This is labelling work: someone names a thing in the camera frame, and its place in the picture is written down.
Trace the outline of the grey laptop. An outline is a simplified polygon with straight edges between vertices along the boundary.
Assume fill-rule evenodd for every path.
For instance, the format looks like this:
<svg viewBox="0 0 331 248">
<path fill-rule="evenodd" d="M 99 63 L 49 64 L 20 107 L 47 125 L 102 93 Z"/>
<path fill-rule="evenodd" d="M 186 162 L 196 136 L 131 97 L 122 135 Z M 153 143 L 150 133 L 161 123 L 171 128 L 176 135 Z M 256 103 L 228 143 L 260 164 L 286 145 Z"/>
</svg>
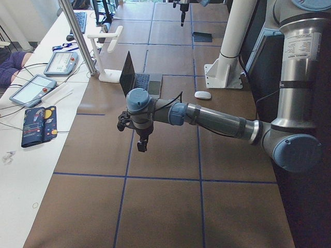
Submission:
<svg viewBox="0 0 331 248">
<path fill-rule="evenodd" d="M 142 88 L 151 97 L 158 99 L 161 95 L 162 74 L 136 73 L 130 52 L 128 51 L 119 83 L 125 96 L 134 88 Z"/>
</svg>

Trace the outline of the black mouse pad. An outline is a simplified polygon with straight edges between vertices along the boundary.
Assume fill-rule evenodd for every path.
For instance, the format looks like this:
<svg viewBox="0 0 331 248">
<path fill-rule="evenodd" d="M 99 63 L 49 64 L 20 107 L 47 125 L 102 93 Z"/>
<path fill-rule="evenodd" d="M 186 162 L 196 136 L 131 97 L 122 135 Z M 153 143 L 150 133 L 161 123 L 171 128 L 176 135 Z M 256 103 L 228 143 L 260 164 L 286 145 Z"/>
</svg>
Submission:
<svg viewBox="0 0 331 248">
<path fill-rule="evenodd" d="M 193 36 L 194 42 L 210 43 L 213 41 L 213 37 L 210 33 L 193 32 L 192 36 Z"/>
</svg>

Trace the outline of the white computer mouse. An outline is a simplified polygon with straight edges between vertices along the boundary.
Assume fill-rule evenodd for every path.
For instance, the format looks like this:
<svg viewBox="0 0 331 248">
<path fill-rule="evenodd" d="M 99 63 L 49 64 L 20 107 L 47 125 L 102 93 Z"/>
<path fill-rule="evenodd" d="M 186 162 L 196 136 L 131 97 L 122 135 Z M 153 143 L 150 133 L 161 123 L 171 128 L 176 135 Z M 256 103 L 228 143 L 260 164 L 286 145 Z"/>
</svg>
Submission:
<svg viewBox="0 0 331 248">
<path fill-rule="evenodd" d="M 207 91 L 196 91 L 194 93 L 194 97 L 200 100 L 210 100 L 212 95 Z"/>
</svg>

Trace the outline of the black desk mouse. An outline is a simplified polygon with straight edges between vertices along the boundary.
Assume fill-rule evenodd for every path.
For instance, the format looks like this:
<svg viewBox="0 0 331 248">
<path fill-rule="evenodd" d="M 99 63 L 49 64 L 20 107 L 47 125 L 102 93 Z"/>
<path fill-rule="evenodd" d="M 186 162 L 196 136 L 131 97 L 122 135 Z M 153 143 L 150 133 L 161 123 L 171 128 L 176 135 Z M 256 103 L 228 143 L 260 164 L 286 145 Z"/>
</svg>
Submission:
<svg viewBox="0 0 331 248">
<path fill-rule="evenodd" d="M 67 40 L 68 42 L 70 42 L 70 41 L 75 40 L 75 37 L 74 37 L 73 34 L 69 34 L 69 35 L 66 36 L 66 40 Z"/>
</svg>

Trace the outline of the black monitor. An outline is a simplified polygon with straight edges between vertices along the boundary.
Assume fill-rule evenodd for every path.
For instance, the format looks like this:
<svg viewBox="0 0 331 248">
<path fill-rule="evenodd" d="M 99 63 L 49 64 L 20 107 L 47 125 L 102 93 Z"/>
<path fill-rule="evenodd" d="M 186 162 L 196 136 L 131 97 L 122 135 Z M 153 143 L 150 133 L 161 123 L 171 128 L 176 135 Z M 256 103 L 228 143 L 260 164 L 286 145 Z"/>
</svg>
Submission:
<svg viewBox="0 0 331 248">
<path fill-rule="evenodd" d="M 92 0 L 93 9 L 96 17 L 96 26 L 111 24 L 113 19 L 111 1 Z"/>
</svg>

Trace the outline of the black keyboard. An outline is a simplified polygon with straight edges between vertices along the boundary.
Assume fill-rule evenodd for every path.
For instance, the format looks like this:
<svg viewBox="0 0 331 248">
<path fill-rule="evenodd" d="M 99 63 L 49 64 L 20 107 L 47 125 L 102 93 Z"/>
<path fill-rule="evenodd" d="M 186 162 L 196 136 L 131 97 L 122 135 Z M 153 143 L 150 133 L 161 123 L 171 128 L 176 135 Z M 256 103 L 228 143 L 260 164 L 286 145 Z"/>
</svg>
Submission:
<svg viewBox="0 0 331 248">
<path fill-rule="evenodd" d="M 81 33 L 84 34 L 85 30 L 86 30 L 87 13 L 86 12 L 75 12 L 74 15 L 77 20 Z"/>
</svg>

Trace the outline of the space pattern pencil case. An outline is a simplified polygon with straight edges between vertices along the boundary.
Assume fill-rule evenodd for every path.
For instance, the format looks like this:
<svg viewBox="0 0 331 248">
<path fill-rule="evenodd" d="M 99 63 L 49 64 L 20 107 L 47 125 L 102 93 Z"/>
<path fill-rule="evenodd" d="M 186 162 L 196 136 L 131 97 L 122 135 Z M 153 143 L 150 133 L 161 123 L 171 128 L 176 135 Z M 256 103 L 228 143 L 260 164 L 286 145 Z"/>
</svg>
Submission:
<svg viewBox="0 0 331 248">
<path fill-rule="evenodd" d="M 30 108 L 24 113 L 21 147 L 27 148 L 57 137 L 56 106 Z"/>
</svg>

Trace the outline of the far teach pendant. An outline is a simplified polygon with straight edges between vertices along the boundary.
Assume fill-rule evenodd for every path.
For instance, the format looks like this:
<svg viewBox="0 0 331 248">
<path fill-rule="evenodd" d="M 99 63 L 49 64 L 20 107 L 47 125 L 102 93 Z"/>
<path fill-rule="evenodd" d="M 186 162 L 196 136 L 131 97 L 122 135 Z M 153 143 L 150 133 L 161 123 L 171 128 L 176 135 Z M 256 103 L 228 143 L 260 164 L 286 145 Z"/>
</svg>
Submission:
<svg viewBox="0 0 331 248">
<path fill-rule="evenodd" d="M 77 60 L 77 52 L 54 52 L 44 70 L 44 75 L 67 76 L 75 68 Z"/>
</svg>

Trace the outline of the teach pendant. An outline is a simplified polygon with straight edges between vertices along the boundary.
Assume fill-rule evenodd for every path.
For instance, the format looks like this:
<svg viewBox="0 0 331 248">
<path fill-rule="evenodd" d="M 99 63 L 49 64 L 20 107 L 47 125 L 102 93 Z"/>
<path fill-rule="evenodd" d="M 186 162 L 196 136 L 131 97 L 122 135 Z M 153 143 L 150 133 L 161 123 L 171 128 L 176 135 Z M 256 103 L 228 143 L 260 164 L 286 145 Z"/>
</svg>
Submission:
<svg viewBox="0 0 331 248">
<path fill-rule="evenodd" d="M 56 85 L 56 80 L 37 74 L 9 97 L 9 100 L 31 108 L 38 105 L 42 97 L 50 93 Z"/>
<path fill-rule="evenodd" d="M 77 60 L 77 52 L 54 52 L 44 70 L 44 75 L 67 76 L 75 68 Z"/>
</svg>

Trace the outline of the near teach pendant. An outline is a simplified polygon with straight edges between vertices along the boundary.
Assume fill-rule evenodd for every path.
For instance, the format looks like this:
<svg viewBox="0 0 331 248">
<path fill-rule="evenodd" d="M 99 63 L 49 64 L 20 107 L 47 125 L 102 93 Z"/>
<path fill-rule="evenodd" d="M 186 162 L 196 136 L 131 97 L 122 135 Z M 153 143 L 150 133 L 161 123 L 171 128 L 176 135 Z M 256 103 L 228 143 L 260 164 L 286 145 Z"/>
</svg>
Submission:
<svg viewBox="0 0 331 248">
<path fill-rule="evenodd" d="M 56 80 L 37 74 L 9 97 L 9 100 L 31 108 L 38 105 L 42 97 L 50 93 L 56 85 Z"/>
</svg>

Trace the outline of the seated person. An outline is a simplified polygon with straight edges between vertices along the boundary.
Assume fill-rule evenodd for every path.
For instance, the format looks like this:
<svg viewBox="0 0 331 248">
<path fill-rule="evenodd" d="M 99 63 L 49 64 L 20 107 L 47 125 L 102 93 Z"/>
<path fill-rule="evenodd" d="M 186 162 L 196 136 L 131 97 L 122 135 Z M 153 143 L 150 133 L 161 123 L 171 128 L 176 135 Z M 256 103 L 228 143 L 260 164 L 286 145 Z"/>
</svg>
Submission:
<svg viewBox="0 0 331 248">
<path fill-rule="evenodd" d="M 9 52 L 1 48 L 1 88 L 8 88 L 18 72 L 32 56 L 29 52 Z"/>
</svg>

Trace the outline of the aluminium frame post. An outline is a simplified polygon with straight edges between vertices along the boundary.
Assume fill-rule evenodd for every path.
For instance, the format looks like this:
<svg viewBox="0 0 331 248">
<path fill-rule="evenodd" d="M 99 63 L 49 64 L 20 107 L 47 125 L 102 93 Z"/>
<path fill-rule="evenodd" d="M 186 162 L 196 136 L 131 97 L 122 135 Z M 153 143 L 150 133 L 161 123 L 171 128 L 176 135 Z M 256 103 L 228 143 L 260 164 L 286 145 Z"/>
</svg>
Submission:
<svg viewBox="0 0 331 248">
<path fill-rule="evenodd" d="M 71 6 L 71 3 L 68 0 L 59 0 L 59 5 L 61 9 L 64 12 L 64 15 L 66 16 L 66 19 L 69 23 L 69 26 L 73 32 L 73 35 L 76 39 L 76 42 L 78 43 L 78 47 L 80 49 L 81 55 L 83 57 L 83 60 L 85 64 L 87 65 L 88 71 L 90 73 L 90 76 L 94 76 L 97 73 L 97 69 L 95 67 L 95 64 L 91 58 L 90 52 L 88 50 L 88 47 L 86 45 L 85 39 L 83 37 L 83 34 L 80 30 L 79 24 L 75 18 L 73 8 Z"/>
</svg>

